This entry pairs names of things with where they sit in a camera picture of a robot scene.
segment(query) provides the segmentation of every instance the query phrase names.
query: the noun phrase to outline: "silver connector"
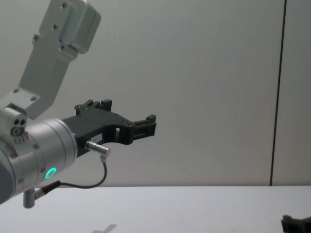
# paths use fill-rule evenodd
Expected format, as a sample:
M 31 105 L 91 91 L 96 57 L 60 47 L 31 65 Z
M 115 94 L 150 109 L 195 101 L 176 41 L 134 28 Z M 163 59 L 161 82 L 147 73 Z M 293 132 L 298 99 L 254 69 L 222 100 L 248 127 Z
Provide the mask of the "silver connector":
M 111 149 L 99 145 L 95 142 L 87 141 L 85 144 L 85 149 L 98 152 L 101 155 L 101 161 L 106 162 L 106 158 L 110 155 Z

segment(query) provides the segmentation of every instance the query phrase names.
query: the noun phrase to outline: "white wall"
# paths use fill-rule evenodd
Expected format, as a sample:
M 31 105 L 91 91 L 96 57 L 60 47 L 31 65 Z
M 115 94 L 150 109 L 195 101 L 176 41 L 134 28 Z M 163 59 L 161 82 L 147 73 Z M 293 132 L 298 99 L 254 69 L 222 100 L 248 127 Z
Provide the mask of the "white wall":
M 283 0 L 91 0 L 102 21 L 40 119 L 88 99 L 130 120 L 156 114 L 156 136 L 108 145 L 106 185 L 269 184 Z M 0 95 L 18 83 L 47 0 L 0 8 Z M 102 177 L 96 154 L 56 179 Z
M 311 1 L 287 3 L 273 184 L 311 184 Z

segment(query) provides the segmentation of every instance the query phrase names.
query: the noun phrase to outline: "table surface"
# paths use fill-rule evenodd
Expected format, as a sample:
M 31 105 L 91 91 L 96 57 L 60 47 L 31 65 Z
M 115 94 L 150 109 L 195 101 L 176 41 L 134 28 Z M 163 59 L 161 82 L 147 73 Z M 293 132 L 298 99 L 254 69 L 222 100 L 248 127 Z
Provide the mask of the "table surface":
M 311 216 L 311 187 L 59 188 L 0 206 L 2 233 L 281 233 Z

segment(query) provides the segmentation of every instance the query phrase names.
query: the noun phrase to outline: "green led ring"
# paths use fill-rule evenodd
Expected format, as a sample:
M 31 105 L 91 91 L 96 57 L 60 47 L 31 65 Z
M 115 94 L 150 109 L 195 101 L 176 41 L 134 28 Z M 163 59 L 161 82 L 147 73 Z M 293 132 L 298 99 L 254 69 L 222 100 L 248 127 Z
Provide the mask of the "green led ring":
M 49 179 L 51 178 L 53 175 L 55 175 L 57 169 L 55 167 L 50 168 L 50 170 L 48 170 L 47 174 L 45 174 L 45 179 Z

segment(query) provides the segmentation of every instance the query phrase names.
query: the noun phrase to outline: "screw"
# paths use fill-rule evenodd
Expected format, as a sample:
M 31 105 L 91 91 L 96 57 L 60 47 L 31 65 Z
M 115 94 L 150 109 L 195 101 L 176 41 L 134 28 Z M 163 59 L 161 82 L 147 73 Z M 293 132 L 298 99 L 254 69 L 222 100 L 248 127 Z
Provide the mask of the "screw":
M 66 7 L 67 7 L 67 3 L 66 3 L 66 2 L 63 2 L 61 8 L 64 9 L 64 8 L 66 8 Z
M 39 145 L 38 145 L 38 144 L 34 144 L 34 145 L 33 145 L 33 148 L 34 148 L 35 150 L 37 150 L 37 149 L 39 149 Z
M 53 29 L 53 30 L 57 30 L 57 28 L 58 28 L 58 24 L 55 23 L 55 24 L 53 25 L 52 29 Z
M 33 41 L 34 41 L 34 42 L 35 42 L 35 41 L 38 41 L 38 39 L 39 39 L 39 35 L 35 34 L 35 35 L 33 36 Z

